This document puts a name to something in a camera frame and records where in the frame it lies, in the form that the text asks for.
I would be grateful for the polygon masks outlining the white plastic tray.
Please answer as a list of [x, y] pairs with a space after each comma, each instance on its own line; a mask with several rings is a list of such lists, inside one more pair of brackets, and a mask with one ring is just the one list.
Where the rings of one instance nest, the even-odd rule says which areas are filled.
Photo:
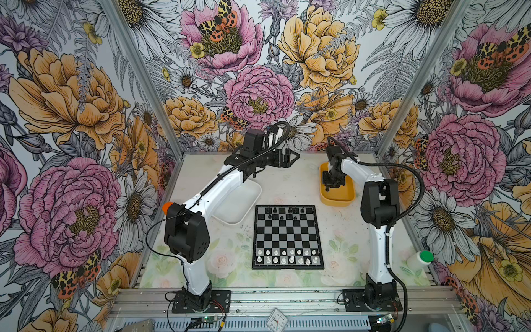
[[222, 200], [212, 217], [226, 225], [240, 224], [254, 208], [261, 193], [260, 184], [247, 180]]

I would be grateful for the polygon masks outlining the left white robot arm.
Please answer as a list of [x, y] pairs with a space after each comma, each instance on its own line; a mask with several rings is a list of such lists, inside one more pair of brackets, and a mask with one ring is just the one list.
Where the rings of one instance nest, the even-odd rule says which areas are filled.
[[280, 121], [267, 128], [249, 129], [243, 144], [225, 159], [218, 174], [185, 203], [168, 202], [164, 242], [181, 262], [185, 286], [176, 293], [176, 303], [186, 309], [204, 312], [212, 301], [212, 281], [207, 275], [203, 256], [210, 246], [207, 222], [226, 198], [249, 177], [268, 166], [289, 168], [300, 157], [291, 149], [282, 149], [290, 125]]

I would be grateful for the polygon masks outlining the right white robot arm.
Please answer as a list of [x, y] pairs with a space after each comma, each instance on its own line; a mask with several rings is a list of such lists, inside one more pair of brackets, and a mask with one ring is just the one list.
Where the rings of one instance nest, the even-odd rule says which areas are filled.
[[362, 187], [360, 214], [369, 229], [371, 261], [366, 285], [359, 295], [344, 292], [344, 300], [372, 311], [402, 309], [398, 279], [391, 268], [391, 240], [400, 214], [398, 184], [371, 169], [338, 145], [326, 148], [328, 170], [322, 172], [325, 190], [341, 188], [347, 177]]

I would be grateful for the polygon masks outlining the yellow plastic tray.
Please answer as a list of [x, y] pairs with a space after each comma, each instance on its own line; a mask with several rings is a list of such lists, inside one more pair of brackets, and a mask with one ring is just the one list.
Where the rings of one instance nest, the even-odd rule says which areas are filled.
[[356, 198], [355, 184], [351, 177], [346, 176], [345, 184], [338, 188], [330, 188], [326, 190], [323, 182], [323, 174], [329, 170], [328, 163], [322, 163], [319, 166], [319, 196], [321, 202], [326, 206], [336, 208], [345, 208], [349, 206]]

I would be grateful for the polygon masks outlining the black and silver chessboard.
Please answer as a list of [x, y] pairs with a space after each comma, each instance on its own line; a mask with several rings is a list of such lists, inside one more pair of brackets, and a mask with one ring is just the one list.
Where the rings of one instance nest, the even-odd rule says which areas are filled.
[[256, 205], [253, 270], [323, 270], [314, 205]]

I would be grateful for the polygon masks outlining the white bottle green cap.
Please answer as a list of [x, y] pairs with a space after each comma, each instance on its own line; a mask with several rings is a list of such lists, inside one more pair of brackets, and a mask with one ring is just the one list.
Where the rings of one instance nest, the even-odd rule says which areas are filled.
[[434, 255], [428, 250], [418, 251], [407, 259], [407, 266], [412, 271], [423, 270], [434, 261]]

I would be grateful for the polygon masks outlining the small white clock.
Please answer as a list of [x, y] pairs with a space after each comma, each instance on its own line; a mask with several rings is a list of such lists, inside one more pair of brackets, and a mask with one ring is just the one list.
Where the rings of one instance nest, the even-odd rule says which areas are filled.
[[279, 309], [275, 308], [266, 321], [266, 327], [271, 332], [284, 332], [289, 319]]

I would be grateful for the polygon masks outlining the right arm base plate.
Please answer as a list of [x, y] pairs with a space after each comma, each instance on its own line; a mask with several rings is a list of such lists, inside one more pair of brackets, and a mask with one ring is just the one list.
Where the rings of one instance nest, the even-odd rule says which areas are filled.
[[365, 289], [344, 289], [342, 297], [347, 312], [403, 310], [402, 302], [395, 291], [379, 295], [375, 292], [366, 292]]

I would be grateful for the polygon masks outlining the aluminium front rail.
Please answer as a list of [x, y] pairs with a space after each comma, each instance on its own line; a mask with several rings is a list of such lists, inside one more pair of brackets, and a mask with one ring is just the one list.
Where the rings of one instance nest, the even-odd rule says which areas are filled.
[[[407, 312], [412, 315], [462, 314], [449, 286], [409, 286]], [[346, 313], [341, 287], [239, 288], [231, 290], [229, 316], [266, 316], [277, 308], [285, 315], [339, 315]], [[162, 318], [171, 311], [172, 289], [122, 290], [110, 318]]]

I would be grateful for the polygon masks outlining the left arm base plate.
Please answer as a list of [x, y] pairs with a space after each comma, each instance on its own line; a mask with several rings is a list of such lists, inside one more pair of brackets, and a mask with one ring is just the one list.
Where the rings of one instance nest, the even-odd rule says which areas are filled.
[[227, 313], [230, 310], [230, 290], [208, 290], [204, 295], [193, 295], [180, 290], [171, 301], [173, 314]]

